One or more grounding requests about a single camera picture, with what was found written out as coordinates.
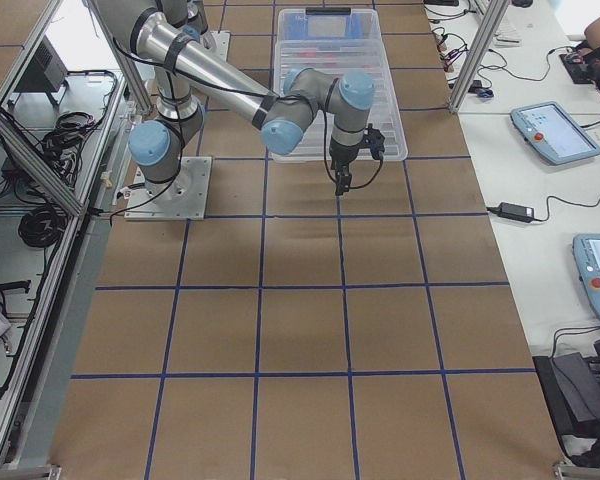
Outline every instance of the table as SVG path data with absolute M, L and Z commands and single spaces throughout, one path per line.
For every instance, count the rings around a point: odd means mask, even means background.
M 575 117 L 580 123 L 594 118 Z M 508 115 L 461 115 L 460 122 L 486 205 L 505 201 L 532 206 L 536 217 L 544 218 L 548 195 L 586 204 L 600 197 L 600 156 L 551 166 L 522 140 Z M 600 125 L 589 133 L 600 144 Z M 578 280 L 571 241 L 578 233 L 600 233 L 600 206 L 580 208 L 552 201 L 550 209 L 551 218 L 544 224 L 491 217 L 534 355 L 550 353 L 558 328 L 599 324 Z M 590 349 L 593 338 L 578 338 L 577 344 Z
M 464 7 L 461 3 L 458 11 L 462 12 L 462 8 Z M 516 26 L 523 43 L 518 47 L 493 47 L 493 49 L 506 59 L 507 68 L 515 75 L 534 79 L 543 78 L 548 69 L 547 53 L 571 44 L 562 32 L 549 4 L 545 0 L 536 0 L 529 8 L 509 7 L 506 15 Z M 460 36 L 470 47 L 479 20 L 477 15 L 470 13 L 439 25 L 444 27 L 447 33 Z M 446 45 L 448 49 L 459 48 L 462 42 L 451 36 Z M 460 113 L 509 113 L 516 107 L 554 100 L 573 115 L 600 114 L 600 94 L 593 85 L 575 85 L 571 81 L 558 57 L 560 53 L 565 52 L 565 49 L 560 49 L 549 56 L 550 69 L 542 81 L 517 79 L 502 70 L 482 71 L 482 75 L 493 83 L 495 97 L 485 100 L 469 94 L 460 108 Z M 447 74 L 447 78 L 454 79 L 458 76 L 464 59 L 465 56 L 462 56 L 455 61 L 453 65 L 455 72 Z M 488 52 L 482 64 L 503 65 L 503 61 L 498 54 Z M 484 79 L 482 81 L 488 85 L 488 81 Z

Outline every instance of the blue joint cap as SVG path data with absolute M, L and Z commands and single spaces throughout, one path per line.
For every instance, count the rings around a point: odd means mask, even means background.
M 373 78 L 362 71 L 347 72 L 338 82 L 342 98 L 353 108 L 369 110 L 373 105 Z
M 155 120 L 141 123 L 129 134 L 129 150 L 133 159 L 143 167 L 160 162 L 171 146 L 167 127 Z
M 284 84 L 282 85 L 282 93 L 284 95 L 289 93 L 291 91 L 291 86 L 293 85 L 293 82 L 296 81 L 296 78 L 298 78 L 298 75 L 305 70 L 309 70 L 309 68 L 311 67 L 293 67 L 291 70 L 289 70 L 289 73 L 287 73 L 287 76 L 284 79 Z
M 262 126 L 262 143 L 273 153 L 288 155 L 296 148 L 304 132 L 289 120 L 271 120 Z
M 196 42 L 200 43 L 200 32 L 198 32 L 195 28 L 193 28 L 191 25 L 185 25 L 182 28 L 182 32 L 186 33 L 187 35 L 189 35 L 191 38 L 193 38 Z

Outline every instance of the grid floor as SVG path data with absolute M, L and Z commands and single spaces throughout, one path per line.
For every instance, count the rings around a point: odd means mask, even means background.
M 265 84 L 279 10 L 324 3 L 205 2 Z M 63 478 L 552 478 L 422 3 L 326 4 L 378 11 L 409 158 L 334 199 L 321 163 L 271 161 L 206 100 L 187 153 L 215 157 L 207 219 L 115 223 L 52 452 Z

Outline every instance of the plastic storage box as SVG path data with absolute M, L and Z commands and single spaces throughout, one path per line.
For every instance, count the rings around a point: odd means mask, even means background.
M 387 161 L 404 160 L 407 143 L 396 100 L 391 70 L 382 43 L 378 14 L 371 9 L 341 9 L 331 13 L 311 9 L 286 9 L 278 18 L 275 47 L 274 90 L 281 85 L 292 67 L 306 66 L 324 73 L 343 75 L 349 70 L 364 70 L 373 77 L 376 94 L 369 122 L 385 136 Z M 328 115 L 331 137 L 332 116 Z M 324 121 L 318 114 L 304 139 L 289 155 L 274 155 L 283 162 L 322 160 Z M 360 150 L 358 159 L 370 160 L 369 150 Z

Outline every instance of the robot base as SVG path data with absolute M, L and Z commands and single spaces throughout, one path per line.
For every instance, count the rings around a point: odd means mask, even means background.
M 125 212 L 127 220 L 158 221 L 158 220 L 203 220 L 207 205 L 207 191 L 211 177 L 211 157 L 183 157 L 180 176 L 190 179 L 190 187 L 178 194 L 177 198 L 158 203 L 150 202 L 137 210 Z M 134 183 L 144 182 L 144 175 L 137 170 Z M 146 189 L 132 190 L 127 208 L 134 208 L 149 200 Z

